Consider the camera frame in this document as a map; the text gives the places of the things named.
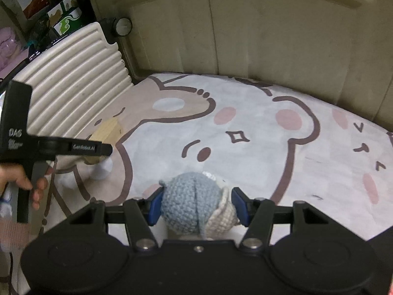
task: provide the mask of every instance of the bear ear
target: bear ear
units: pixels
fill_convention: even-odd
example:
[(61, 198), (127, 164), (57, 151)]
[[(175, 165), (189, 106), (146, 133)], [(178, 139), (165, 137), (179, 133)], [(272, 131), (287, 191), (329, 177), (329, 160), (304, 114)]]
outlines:
[(277, 96), (276, 122), (288, 132), (290, 138), (303, 139), (306, 144), (314, 141), (320, 133), (320, 123), (312, 110), (293, 96)]

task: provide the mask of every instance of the white headboard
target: white headboard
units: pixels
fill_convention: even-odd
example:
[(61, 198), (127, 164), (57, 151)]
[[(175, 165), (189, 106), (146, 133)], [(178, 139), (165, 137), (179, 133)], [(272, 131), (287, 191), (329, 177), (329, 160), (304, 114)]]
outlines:
[(33, 87), (28, 132), (40, 136), (77, 136), (133, 86), (117, 44), (107, 43), (97, 22), (43, 52), (14, 80)]

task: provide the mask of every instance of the mattress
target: mattress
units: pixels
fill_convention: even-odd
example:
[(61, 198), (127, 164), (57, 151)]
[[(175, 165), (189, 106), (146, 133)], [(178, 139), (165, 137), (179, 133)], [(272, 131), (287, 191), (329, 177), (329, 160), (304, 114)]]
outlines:
[[(42, 231), (91, 201), (148, 197), (184, 172), (207, 172), (250, 198), (304, 200), (364, 239), (393, 225), (393, 134), (336, 106), (250, 79), (154, 74), (113, 99), (77, 134), (121, 126), (110, 158), (55, 163)], [(158, 241), (168, 236), (159, 220)], [(239, 242), (245, 228), (224, 238)], [(127, 243), (124, 228), (110, 233)], [(272, 243), (289, 233), (274, 226)]]

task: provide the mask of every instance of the human hand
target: human hand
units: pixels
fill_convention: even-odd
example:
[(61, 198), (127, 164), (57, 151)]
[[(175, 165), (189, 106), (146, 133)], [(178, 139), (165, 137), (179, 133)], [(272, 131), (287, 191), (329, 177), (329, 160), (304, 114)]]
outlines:
[[(52, 167), (48, 167), (45, 175), (49, 175), (53, 172)], [(26, 173), (23, 167), (15, 163), (0, 163), (0, 196), (3, 194), (5, 185), (8, 182), (16, 182), (18, 187), (24, 190), (31, 190), (33, 185), (30, 180), (26, 177)], [(37, 189), (32, 194), (33, 208), (38, 210), (40, 207), (40, 201), (44, 197), (44, 190), (48, 187), (48, 180), (41, 177), (37, 180)]]

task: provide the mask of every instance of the blue gripper pad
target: blue gripper pad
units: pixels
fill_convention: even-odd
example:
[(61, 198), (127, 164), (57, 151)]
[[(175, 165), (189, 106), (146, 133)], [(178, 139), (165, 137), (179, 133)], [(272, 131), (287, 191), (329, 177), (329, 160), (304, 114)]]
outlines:
[(250, 199), (243, 193), (240, 188), (232, 189), (232, 204), (236, 208), (236, 215), (240, 221), (240, 224), (248, 227), (251, 222), (249, 208), (250, 208)]
[(161, 216), (161, 203), (162, 197), (164, 196), (164, 188), (159, 188), (150, 198), (150, 210), (147, 216), (147, 224), (153, 226), (157, 223)]

